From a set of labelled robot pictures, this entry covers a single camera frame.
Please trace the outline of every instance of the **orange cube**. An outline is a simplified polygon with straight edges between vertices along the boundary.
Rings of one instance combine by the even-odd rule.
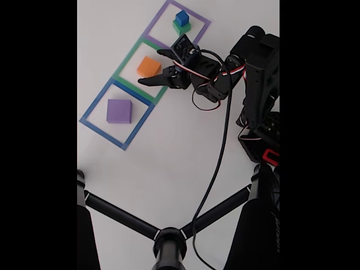
[[[145,56],[137,68],[137,74],[143,78],[148,78],[157,75],[161,70],[161,63]]]

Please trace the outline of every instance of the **blue tape square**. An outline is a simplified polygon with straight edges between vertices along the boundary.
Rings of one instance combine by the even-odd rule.
[[[129,137],[125,140],[124,143],[122,143],[119,140],[115,139],[113,136],[107,134],[105,131],[101,130],[100,128],[96,127],[95,125],[93,125],[92,123],[90,123],[89,121],[86,120],[89,117],[89,115],[91,114],[91,112],[94,110],[96,105],[99,103],[101,98],[104,96],[106,91],[110,88],[111,85],[115,85],[115,86],[119,87],[123,91],[127,92],[129,95],[131,95],[134,98],[140,100],[142,103],[144,103],[145,105],[148,106],[148,109],[145,111],[144,115],[140,118],[140,121],[137,123],[137,125],[135,126],[135,128],[130,133]],[[125,86],[125,85],[123,85],[123,84],[119,83],[118,81],[111,78],[105,84],[105,86],[101,89],[100,93],[97,95],[97,97],[91,103],[90,107],[86,110],[84,115],[80,118],[79,122],[84,124],[85,126],[87,126],[89,129],[95,131],[97,134],[99,134],[103,138],[105,138],[108,141],[112,142],[113,144],[119,146],[121,149],[126,150],[126,148],[129,146],[131,141],[134,139],[135,135],[137,134],[139,129],[142,127],[143,123],[145,122],[147,117],[150,115],[150,113],[152,112],[154,107],[155,107],[155,105],[153,103],[151,103],[149,100],[145,99],[144,97],[142,97],[138,93],[134,92],[133,90],[131,90],[127,86]]]

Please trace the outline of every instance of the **purple cube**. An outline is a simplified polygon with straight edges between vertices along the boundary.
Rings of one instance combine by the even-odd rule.
[[[108,100],[106,121],[130,124],[131,100]]]

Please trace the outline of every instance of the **blue cube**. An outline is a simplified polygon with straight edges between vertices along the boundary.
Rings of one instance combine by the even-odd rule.
[[[189,15],[186,14],[184,10],[182,10],[176,14],[175,21],[178,23],[178,25],[183,27],[189,22]]]

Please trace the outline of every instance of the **purple tape square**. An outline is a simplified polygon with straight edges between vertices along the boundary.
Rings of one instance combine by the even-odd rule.
[[[147,26],[147,28],[145,29],[145,31],[142,33],[142,36],[145,37],[146,39],[150,40],[152,43],[160,46],[163,49],[170,49],[168,46],[166,46],[164,43],[158,41],[157,39],[151,37],[149,35],[149,32],[151,31],[151,29],[154,27],[154,25],[156,24],[156,22],[158,21],[158,19],[162,16],[162,14],[164,13],[164,11],[167,9],[167,7],[169,5],[174,5],[182,10],[185,10],[186,13],[190,14],[191,16],[197,18],[198,20],[204,22],[204,26],[201,28],[200,32],[198,33],[198,35],[196,36],[196,38],[193,40],[193,44],[197,44],[200,40],[200,38],[204,35],[205,31],[207,30],[207,28],[209,27],[209,25],[211,24],[211,21],[209,21],[208,19],[200,16],[199,14],[193,12],[192,10],[189,10],[187,7],[184,7],[182,4],[179,4],[178,2],[176,2],[175,0],[166,0],[166,2],[163,4],[163,6],[161,7],[161,9],[159,10],[159,12],[155,15],[155,17],[153,18],[153,20],[150,22],[150,24]]]

